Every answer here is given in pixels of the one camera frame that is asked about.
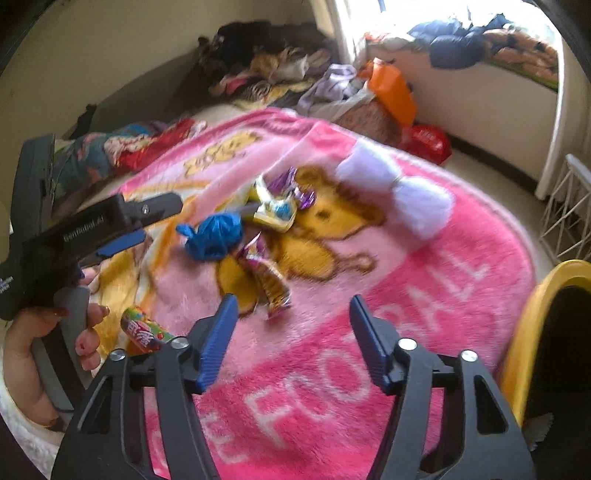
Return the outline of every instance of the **bolt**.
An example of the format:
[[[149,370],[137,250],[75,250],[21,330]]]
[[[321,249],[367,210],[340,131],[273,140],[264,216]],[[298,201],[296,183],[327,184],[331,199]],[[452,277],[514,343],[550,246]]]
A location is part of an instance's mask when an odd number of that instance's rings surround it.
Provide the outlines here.
[[[478,360],[478,355],[476,354],[476,352],[473,352],[472,350],[464,350],[462,352],[462,358],[466,362],[475,362],[476,360]]]
[[[182,350],[189,346],[189,341],[185,337],[176,337],[170,340],[170,346],[176,350]]]
[[[417,343],[412,338],[401,338],[398,341],[398,346],[402,350],[414,350],[417,347]]]
[[[109,354],[109,358],[111,360],[113,360],[114,362],[118,362],[120,360],[123,360],[125,357],[126,357],[126,353],[125,353],[125,350],[123,350],[122,348],[118,348],[117,350],[113,350]]]

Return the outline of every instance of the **printed logo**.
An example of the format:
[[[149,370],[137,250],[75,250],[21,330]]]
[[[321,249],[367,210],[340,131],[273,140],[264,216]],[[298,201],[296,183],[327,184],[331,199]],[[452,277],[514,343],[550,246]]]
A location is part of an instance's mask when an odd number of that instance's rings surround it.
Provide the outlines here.
[[[90,232],[92,229],[95,229],[96,227],[98,227],[99,225],[101,225],[103,223],[105,223],[105,217],[103,215],[101,215],[101,216],[95,218],[94,220],[92,220],[91,222],[88,222],[82,226],[76,227],[75,230],[73,230],[69,233],[65,233],[61,237],[65,243],[68,243],[69,241],[74,240],[75,238],[78,238],[83,233]]]
[[[8,277],[6,280],[0,278],[0,294],[4,293],[10,288],[10,283],[14,280],[12,277]]]

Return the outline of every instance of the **plastic bag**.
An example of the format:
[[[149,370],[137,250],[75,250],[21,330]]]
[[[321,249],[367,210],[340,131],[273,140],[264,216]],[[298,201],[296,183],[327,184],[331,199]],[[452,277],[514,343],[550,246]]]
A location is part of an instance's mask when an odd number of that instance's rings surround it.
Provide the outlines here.
[[[369,90],[367,82],[363,88],[346,100],[337,100],[329,103],[317,103],[310,107],[308,116],[323,118],[329,122],[336,122],[347,112],[359,105],[367,105],[375,98],[375,94]]]
[[[374,59],[368,87],[399,124],[413,124],[417,105],[400,70],[379,59]]]
[[[435,165],[441,165],[452,154],[452,145],[447,135],[433,125],[404,127],[402,143],[398,148]]]

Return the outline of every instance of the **orange bag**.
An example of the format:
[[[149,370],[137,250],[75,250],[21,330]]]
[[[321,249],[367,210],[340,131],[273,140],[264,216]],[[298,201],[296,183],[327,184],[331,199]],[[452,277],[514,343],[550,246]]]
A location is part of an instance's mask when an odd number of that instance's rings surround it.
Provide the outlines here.
[[[417,105],[398,68],[380,59],[374,59],[374,70],[368,87],[399,124],[413,124]]]

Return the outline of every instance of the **wire rack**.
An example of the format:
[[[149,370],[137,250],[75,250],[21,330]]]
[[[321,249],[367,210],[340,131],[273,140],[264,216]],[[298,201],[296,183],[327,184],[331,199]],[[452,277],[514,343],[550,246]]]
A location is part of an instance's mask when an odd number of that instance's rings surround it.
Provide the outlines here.
[[[566,155],[542,217],[540,241],[556,263],[591,258],[591,171]]]

